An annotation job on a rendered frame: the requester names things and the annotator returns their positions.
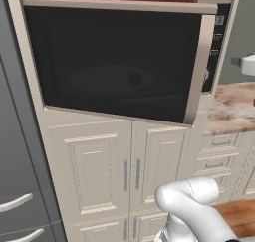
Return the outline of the black glass microwave door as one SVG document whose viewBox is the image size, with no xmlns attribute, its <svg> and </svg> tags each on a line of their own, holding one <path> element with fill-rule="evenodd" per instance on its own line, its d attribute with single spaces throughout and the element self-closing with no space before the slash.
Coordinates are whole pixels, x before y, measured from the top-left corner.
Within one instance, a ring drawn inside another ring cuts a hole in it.
<svg viewBox="0 0 255 242">
<path fill-rule="evenodd" d="M 24 0 L 50 107 L 192 124 L 217 7 L 130 0 Z"/>
</svg>

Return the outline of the large beige cupboard door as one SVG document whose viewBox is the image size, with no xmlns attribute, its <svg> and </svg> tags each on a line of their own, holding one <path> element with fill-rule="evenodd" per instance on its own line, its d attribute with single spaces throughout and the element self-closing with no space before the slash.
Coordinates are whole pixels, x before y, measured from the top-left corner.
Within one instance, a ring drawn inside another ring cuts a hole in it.
<svg viewBox="0 0 255 242">
<path fill-rule="evenodd" d="M 109 121 L 49 130 L 56 187 L 67 224 L 128 212 L 131 122 Z M 124 192 L 124 159 L 127 191 Z"/>
<path fill-rule="evenodd" d="M 190 128 L 134 121 L 131 136 L 130 212 L 156 209 L 154 193 L 174 181 L 185 155 Z M 135 189 L 136 160 L 140 158 L 139 190 Z"/>
</svg>

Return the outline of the low beige cupboard door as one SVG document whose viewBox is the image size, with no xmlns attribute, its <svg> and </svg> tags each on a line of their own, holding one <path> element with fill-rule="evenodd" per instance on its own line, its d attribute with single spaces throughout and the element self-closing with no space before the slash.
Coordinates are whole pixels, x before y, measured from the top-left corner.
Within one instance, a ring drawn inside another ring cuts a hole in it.
<svg viewBox="0 0 255 242">
<path fill-rule="evenodd" d="M 136 238 L 133 239 L 133 218 L 137 218 Z M 157 233 L 164 227 L 166 213 L 140 213 L 130 216 L 129 242 L 154 242 Z"/>
<path fill-rule="evenodd" d="M 126 215 L 78 226 L 68 226 L 66 227 L 68 242 L 124 242 L 124 218 L 127 218 L 128 242 L 128 217 Z"/>
</svg>

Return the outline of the beige corner cupboard door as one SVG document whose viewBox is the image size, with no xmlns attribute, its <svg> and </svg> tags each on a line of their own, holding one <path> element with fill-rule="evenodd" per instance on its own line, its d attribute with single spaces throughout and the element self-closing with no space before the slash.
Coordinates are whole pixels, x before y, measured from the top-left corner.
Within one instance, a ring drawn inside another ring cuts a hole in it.
<svg viewBox="0 0 255 242">
<path fill-rule="evenodd" d="M 255 198 L 255 130 L 242 133 L 240 148 L 248 155 L 233 190 L 233 200 Z"/>
</svg>

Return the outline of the dark grey fridge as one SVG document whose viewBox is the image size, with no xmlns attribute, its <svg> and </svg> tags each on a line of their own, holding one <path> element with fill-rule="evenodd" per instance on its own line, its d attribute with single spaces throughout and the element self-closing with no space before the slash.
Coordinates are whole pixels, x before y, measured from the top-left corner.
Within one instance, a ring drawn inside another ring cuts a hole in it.
<svg viewBox="0 0 255 242">
<path fill-rule="evenodd" d="M 0 213 L 0 242 L 40 228 L 32 242 L 67 242 L 10 7 L 0 0 L 0 204 L 28 193 L 31 200 Z"/>
</svg>

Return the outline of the tall beige cupboard housing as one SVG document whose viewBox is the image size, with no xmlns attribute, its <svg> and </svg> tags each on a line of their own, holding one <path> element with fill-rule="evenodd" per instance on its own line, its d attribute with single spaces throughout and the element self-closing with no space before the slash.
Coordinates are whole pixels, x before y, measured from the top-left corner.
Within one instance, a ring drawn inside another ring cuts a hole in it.
<svg viewBox="0 0 255 242">
<path fill-rule="evenodd" d="M 43 140 L 43 145 L 46 151 L 47 160 L 50 167 L 50 172 L 53 178 L 55 191 L 56 187 L 60 184 L 59 179 L 55 176 L 57 164 L 53 159 L 53 153 L 51 148 L 51 139 L 49 130 L 56 127 L 74 126 L 89 123 L 109 122 L 109 121 L 130 121 L 131 128 L 134 121 L 158 123 L 169 126 L 180 126 L 190 128 L 190 135 L 188 138 L 185 155 L 180 164 L 180 169 L 177 174 L 177 178 L 188 174 L 191 170 L 193 163 L 193 157 L 196 153 L 196 142 L 202 134 L 204 123 L 206 120 L 207 111 L 211 105 L 213 95 L 215 93 L 216 83 L 219 78 L 219 72 L 223 64 L 223 59 L 226 51 L 226 46 L 230 37 L 231 28 L 233 25 L 233 19 L 237 9 L 239 0 L 130 0 L 130 1 L 150 1 L 150 2 L 177 2 L 177 3 L 205 3 L 214 4 L 217 7 L 217 13 L 215 15 L 212 42 L 210 46 L 210 52 L 208 56 L 207 66 L 203 78 L 203 85 L 201 95 L 199 99 L 199 105 L 196 113 L 195 120 L 192 124 L 184 124 L 169 121 L 153 121 L 148 119 L 138 119 L 131 117 L 123 117 L 118 115 L 103 114 L 89 111 L 80 111 L 74 109 L 50 107 L 45 105 L 42 93 L 40 89 L 39 79 L 36 71 L 36 64 L 33 56 L 33 50 L 30 43 L 29 32 L 27 28 L 25 12 L 24 12 L 24 0 L 8 0 L 10 11 L 14 23 L 14 28 L 17 34 L 17 40 L 21 51 L 22 61 L 25 67 L 25 73 L 28 80 L 29 90 L 32 96 L 33 105 L 36 112 L 37 121 L 40 128 L 40 133 Z M 128 242 L 129 242 L 129 225 L 130 216 L 132 214 L 140 213 L 154 213 L 161 212 L 158 207 L 156 209 L 150 209 L 142 212 L 130 212 L 130 183 L 131 183 L 131 144 L 130 144 L 130 172 L 128 179 L 129 188 L 129 202 L 128 212 L 126 214 L 111 216 L 107 218 L 94 219 L 87 222 L 67 224 L 64 219 L 64 228 L 68 226 L 78 226 L 96 221 L 103 221 L 110 218 L 119 218 L 124 215 L 128 217 Z"/>
</svg>

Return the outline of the white small appliance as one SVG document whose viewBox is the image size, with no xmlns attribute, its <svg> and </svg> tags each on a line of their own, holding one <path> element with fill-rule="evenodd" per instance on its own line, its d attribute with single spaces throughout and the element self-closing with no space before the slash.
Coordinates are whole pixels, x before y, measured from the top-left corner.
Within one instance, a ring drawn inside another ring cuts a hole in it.
<svg viewBox="0 0 255 242">
<path fill-rule="evenodd" d="M 237 66 L 242 75 L 255 77 L 255 54 L 243 58 L 232 58 L 231 64 Z"/>
</svg>

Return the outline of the brown wooden board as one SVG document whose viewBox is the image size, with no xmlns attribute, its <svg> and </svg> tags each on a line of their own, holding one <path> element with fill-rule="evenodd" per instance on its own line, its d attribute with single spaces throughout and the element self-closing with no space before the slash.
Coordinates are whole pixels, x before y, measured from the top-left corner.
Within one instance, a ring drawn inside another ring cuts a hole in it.
<svg viewBox="0 0 255 242">
<path fill-rule="evenodd" d="M 226 222 L 240 237 L 255 236 L 255 199 L 242 199 L 215 204 Z"/>
</svg>

